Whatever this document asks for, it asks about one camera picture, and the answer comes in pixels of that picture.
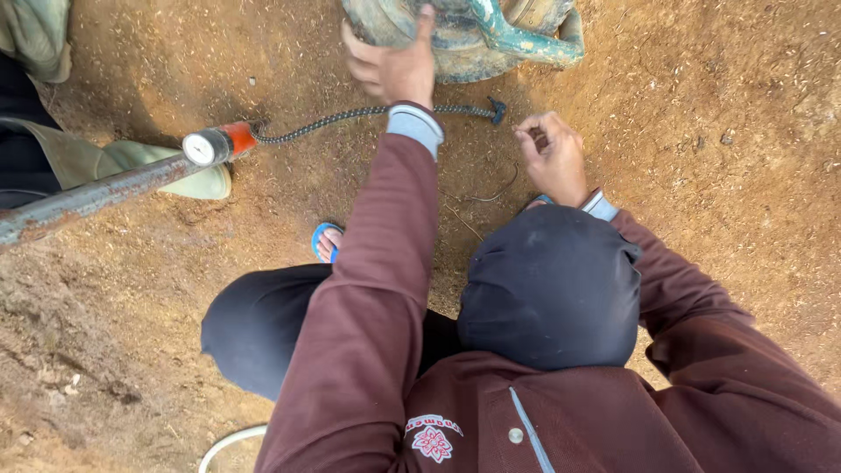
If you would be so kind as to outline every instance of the grey cuff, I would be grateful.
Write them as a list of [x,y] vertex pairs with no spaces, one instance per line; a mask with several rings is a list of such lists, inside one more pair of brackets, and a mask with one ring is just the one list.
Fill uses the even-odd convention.
[[619,213],[619,209],[607,201],[601,189],[581,207],[581,210],[603,221],[611,221]]
[[389,110],[386,133],[408,136],[421,143],[438,162],[438,145],[444,142],[444,130],[423,110],[411,105],[395,105]]

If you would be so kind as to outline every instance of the brown soil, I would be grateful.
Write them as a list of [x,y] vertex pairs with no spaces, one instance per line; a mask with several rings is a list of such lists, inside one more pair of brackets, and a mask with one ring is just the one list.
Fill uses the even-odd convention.
[[[40,88],[98,144],[177,146],[206,125],[268,117],[283,132],[370,104],[342,64],[337,1],[79,0],[75,63]],[[773,338],[841,394],[841,48],[834,2],[582,0],[588,53],[440,86],[439,104],[557,110],[585,137],[593,185],[720,279]],[[255,86],[248,77],[255,77]],[[455,316],[469,254],[534,195],[507,127],[442,117],[431,305]],[[0,470],[191,471],[272,403],[199,353],[199,323],[240,274],[310,263],[323,220],[344,223],[383,129],[347,121],[234,165],[231,197],[153,194],[0,257]],[[722,136],[733,143],[721,143]],[[667,383],[642,356],[630,366]],[[81,375],[67,394],[74,374]],[[19,442],[22,434],[34,438]],[[249,471],[259,440],[223,452]]]

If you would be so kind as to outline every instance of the white hose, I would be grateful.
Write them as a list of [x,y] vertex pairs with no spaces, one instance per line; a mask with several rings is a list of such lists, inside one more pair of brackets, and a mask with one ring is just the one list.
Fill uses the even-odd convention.
[[256,427],[247,428],[239,432],[234,432],[231,435],[221,439],[219,442],[216,442],[213,445],[213,447],[210,447],[208,453],[204,454],[202,462],[198,464],[198,473],[207,473],[210,461],[216,454],[219,453],[220,450],[222,450],[230,444],[233,444],[234,442],[239,442],[244,438],[256,437],[257,435],[265,435],[266,427],[268,427],[268,425],[258,425]]

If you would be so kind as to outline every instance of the maroon jacket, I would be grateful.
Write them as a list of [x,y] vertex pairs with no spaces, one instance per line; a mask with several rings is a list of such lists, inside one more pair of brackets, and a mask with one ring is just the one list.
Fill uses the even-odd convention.
[[[841,471],[838,405],[721,285],[624,210],[612,224],[645,252],[647,355],[672,387],[655,391],[622,368],[541,372],[488,352],[416,380],[436,187],[425,147],[382,135],[256,471],[541,471],[512,392],[557,472]],[[512,428],[526,433],[518,444]]]

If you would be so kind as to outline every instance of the hand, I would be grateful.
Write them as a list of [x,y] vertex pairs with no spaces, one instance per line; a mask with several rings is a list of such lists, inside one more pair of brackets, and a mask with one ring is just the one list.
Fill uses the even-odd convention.
[[432,60],[432,30],[435,9],[420,8],[415,42],[404,50],[366,45],[353,35],[350,24],[341,23],[341,39],[347,48],[347,67],[370,95],[386,105],[409,100],[432,110],[435,63]]
[[534,185],[555,204],[580,207],[590,195],[581,135],[555,112],[532,115],[512,129]]

